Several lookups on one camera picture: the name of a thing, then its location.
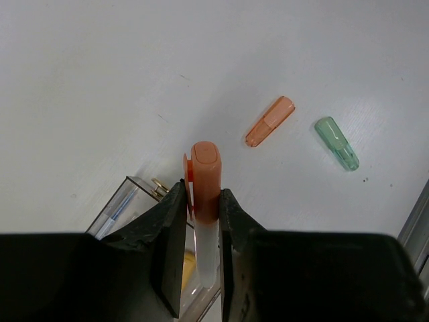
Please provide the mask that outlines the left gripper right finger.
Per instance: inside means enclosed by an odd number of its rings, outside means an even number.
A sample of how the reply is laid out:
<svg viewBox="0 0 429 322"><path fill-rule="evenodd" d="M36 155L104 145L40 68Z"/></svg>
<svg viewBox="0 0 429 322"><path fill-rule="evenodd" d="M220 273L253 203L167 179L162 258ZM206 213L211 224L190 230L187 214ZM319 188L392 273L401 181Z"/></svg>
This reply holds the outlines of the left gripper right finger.
<svg viewBox="0 0 429 322"><path fill-rule="evenodd" d="M427 321L423 286L396 238L273 231L229 189L219 199L223 321Z"/></svg>

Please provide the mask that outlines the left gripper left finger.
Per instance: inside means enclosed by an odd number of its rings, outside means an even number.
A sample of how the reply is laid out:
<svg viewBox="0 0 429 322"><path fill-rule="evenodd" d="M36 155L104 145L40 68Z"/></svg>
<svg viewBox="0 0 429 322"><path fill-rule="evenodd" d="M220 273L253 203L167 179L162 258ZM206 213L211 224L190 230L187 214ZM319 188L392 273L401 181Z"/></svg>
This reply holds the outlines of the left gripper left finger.
<svg viewBox="0 0 429 322"><path fill-rule="evenodd" d="M187 212L177 182L103 239L1 236L2 321L173 321L180 314Z"/></svg>

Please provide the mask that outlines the blue thin pen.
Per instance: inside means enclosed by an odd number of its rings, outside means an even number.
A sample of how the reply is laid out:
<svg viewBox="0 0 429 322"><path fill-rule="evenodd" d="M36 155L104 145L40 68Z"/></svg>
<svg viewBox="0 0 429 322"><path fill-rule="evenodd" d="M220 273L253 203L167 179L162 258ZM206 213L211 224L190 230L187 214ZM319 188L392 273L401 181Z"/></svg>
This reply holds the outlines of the blue thin pen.
<svg viewBox="0 0 429 322"><path fill-rule="evenodd" d="M127 208L128 204L132 200L134 194L136 193L137 189L133 189L129 193L127 193L126 197L119 203L119 205L115 208L113 211L113 214L108 217L108 219L103 223L101 228L97 231L95 234L95 237L97 239L103 239L113 228L113 226L116 224L118 218L120 215L124 212L124 210Z"/></svg>

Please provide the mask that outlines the orange capped clear marker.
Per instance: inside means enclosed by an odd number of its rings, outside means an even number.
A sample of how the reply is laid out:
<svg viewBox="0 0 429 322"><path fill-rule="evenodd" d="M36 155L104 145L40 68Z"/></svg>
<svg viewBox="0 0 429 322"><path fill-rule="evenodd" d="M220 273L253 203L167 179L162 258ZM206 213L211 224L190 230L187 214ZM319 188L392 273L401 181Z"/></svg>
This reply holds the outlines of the orange capped clear marker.
<svg viewBox="0 0 429 322"><path fill-rule="evenodd" d="M194 224L196 270L202 287L211 288L217 279L222 172L219 149L212 142L195 143L190 157L183 157L183 168L188 212Z"/></svg>

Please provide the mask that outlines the orange pink highlighter marker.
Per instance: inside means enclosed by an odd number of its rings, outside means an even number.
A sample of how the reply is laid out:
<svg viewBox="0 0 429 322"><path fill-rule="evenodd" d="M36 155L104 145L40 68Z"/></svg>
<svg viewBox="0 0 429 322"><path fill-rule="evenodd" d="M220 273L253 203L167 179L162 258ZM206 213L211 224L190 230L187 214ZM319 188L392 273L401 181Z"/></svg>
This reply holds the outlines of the orange pink highlighter marker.
<svg viewBox="0 0 429 322"><path fill-rule="evenodd" d="M181 291L183 291L187 287L190 279L192 278L192 275L194 274L195 269L196 257L193 252L186 250L184 252Z"/></svg>

